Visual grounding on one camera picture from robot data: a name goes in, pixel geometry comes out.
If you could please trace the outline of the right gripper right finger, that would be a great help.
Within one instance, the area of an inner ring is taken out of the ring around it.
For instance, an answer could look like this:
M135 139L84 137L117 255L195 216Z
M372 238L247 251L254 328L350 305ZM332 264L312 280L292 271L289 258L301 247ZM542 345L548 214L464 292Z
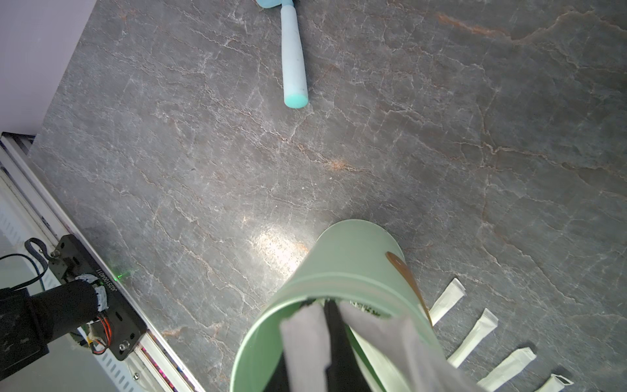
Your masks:
M331 350L331 364L326 368L328 391L370 391L354 355L338 305L328 301L323 310Z

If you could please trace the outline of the green cylindrical storage cup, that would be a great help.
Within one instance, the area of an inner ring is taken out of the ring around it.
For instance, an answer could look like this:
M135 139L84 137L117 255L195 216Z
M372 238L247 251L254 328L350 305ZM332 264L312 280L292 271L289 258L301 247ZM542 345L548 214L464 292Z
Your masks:
M388 253L405 260L393 236L370 221L344 220L327 228L244 336L233 364L230 390L264 390L282 354L279 325L308 300L346 300L380 315L407 316L423 341L442 354L408 274L393 266Z

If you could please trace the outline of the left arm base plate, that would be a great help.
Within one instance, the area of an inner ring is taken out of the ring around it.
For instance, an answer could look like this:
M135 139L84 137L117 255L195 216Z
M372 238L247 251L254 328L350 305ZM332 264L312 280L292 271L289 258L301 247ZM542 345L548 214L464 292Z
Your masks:
M90 320L98 323L106 334L103 342L111 354L119 361L126 360L147 332L147 325L116 286L114 277L75 235L60 239L49 268L61 284L78 281L93 290L88 305L93 313Z

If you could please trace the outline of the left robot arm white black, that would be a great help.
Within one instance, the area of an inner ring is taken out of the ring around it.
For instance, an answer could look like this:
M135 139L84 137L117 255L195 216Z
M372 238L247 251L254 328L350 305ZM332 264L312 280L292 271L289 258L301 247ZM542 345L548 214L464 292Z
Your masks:
M49 343L98 313L96 289L80 280L34 296L25 288L1 290L1 379L41 359Z

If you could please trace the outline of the white straw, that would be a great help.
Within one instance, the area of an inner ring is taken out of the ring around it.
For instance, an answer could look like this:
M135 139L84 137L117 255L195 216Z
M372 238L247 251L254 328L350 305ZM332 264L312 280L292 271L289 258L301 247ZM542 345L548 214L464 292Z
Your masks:
M470 354L490 333L498 327L499 319L491 310L485 308L471 331L447 361L453 367L460 367Z
M531 347L517 349L491 370L486 377L478 381L477 385L484 391L497 391L519 375L536 357Z
M454 278L429 309L432 325L436 325L465 295L464 285Z
M574 382L568 377L553 373L535 392L561 392L566 387L573 384Z

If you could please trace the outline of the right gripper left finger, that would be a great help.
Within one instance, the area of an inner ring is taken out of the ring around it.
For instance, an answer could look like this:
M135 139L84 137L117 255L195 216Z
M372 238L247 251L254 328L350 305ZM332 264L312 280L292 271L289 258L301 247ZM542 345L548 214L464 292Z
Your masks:
M268 380L264 392L291 392L289 372L285 354L282 353L279 362L270 379Z

